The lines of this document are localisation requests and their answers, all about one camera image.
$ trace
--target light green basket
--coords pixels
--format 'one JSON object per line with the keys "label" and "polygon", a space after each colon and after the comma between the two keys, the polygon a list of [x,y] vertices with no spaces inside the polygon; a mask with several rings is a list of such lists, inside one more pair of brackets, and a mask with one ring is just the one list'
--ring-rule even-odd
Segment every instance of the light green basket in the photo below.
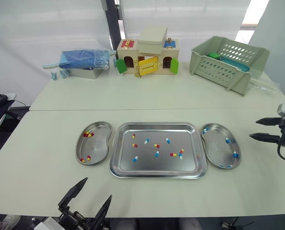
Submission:
{"label": "light green basket", "polygon": [[[210,53],[234,60],[250,67],[248,72],[208,57]],[[192,49],[190,74],[197,74],[245,95],[251,77],[259,78],[263,73],[269,51],[265,48],[250,46],[232,41],[225,37],[214,36]]]}

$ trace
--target blue plastic bag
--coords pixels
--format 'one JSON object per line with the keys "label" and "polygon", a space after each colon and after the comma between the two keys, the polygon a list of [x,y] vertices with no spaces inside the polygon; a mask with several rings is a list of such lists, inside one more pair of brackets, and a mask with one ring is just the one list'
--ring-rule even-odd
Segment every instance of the blue plastic bag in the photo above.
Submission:
{"label": "blue plastic bag", "polygon": [[88,49],[63,51],[59,67],[62,69],[108,69],[109,52]]}

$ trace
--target robotic arm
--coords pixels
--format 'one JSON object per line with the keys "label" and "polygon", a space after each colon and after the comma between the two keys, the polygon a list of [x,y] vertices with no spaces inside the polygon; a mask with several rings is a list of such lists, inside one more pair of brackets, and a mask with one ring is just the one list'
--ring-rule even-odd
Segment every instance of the robotic arm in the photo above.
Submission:
{"label": "robotic arm", "polygon": [[81,191],[87,181],[87,177],[73,186],[59,202],[59,211],[61,216],[55,221],[53,218],[44,218],[39,221],[33,218],[33,224],[29,230],[110,230],[109,221],[105,221],[112,195],[102,205],[95,218],[85,218],[79,212],[71,212],[68,206],[69,202],[75,198]]}
{"label": "robotic arm", "polygon": [[285,157],[283,157],[280,153],[280,147],[285,147],[285,103],[279,105],[277,109],[277,113],[281,117],[267,117],[258,120],[256,123],[265,125],[265,126],[275,126],[278,125],[281,130],[281,137],[276,135],[269,135],[268,133],[254,133],[250,134],[249,136],[255,140],[258,141],[264,141],[264,142],[271,142],[276,143],[278,145],[277,153],[279,157],[281,157],[283,160],[285,160]]}

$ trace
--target stainless steel tray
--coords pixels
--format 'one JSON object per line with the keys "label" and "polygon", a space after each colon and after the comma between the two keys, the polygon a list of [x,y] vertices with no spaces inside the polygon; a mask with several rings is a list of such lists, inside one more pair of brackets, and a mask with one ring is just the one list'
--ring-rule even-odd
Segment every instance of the stainless steel tray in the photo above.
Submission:
{"label": "stainless steel tray", "polygon": [[[182,149],[181,159],[178,155]],[[200,132],[190,123],[125,123],[116,132],[113,150],[110,170],[117,177],[196,179],[207,170]]]}
{"label": "stainless steel tray", "polygon": [[[92,137],[84,137],[84,132],[93,133]],[[105,122],[95,122],[87,126],[76,143],[75,157],[83,165],[93,165],[104,161],[108,154],[108,140],[112,133],[112,126]]]}
{"label": "stainless steel tray", "polygon": [[206,124],[201,129],[205,152],[211,164],[222,169],[233,169],[241,160],[237,140],[226,127],[219,124]]}

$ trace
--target shoe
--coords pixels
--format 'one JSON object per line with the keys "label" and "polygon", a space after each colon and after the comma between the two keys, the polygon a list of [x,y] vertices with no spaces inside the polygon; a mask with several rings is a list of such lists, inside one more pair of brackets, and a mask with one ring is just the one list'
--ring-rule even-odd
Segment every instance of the shoe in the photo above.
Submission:
{"label": "shoe", "polygon": [[19,222],[21,216],[7,215],[0,225],[0,230],[12,230]]}

